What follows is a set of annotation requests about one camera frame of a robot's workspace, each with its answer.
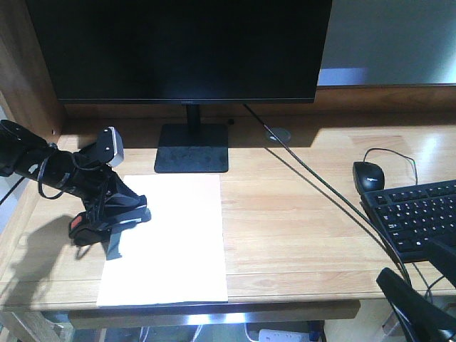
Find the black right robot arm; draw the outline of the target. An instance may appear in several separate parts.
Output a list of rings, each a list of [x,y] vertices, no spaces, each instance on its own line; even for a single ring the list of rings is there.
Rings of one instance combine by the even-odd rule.
[[[455,248],[432,240],[424,248],[430,263],[455,284]],[[454,341],[455,317],[431,304],[389,268],[376,279],[407,341]]]

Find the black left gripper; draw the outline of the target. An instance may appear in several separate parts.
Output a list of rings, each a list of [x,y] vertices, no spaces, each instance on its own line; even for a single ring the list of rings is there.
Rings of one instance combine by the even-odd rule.
[[[72,182],[73,194],[83,200],[84,212],[95,218],[147,206],[146,197],[132,191],[108,166],[96,170],[76,169]]]

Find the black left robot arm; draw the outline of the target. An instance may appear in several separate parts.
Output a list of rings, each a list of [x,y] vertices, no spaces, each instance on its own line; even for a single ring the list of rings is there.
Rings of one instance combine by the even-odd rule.
[[[147,200],[120,179],[113,167],[123,161],[123,141],[113,127],[103,128],[94,143],[78,152],[59,150],[25,127],[1,121],[1,176],[14,173],[80,198],[95,230],[147,218]]]

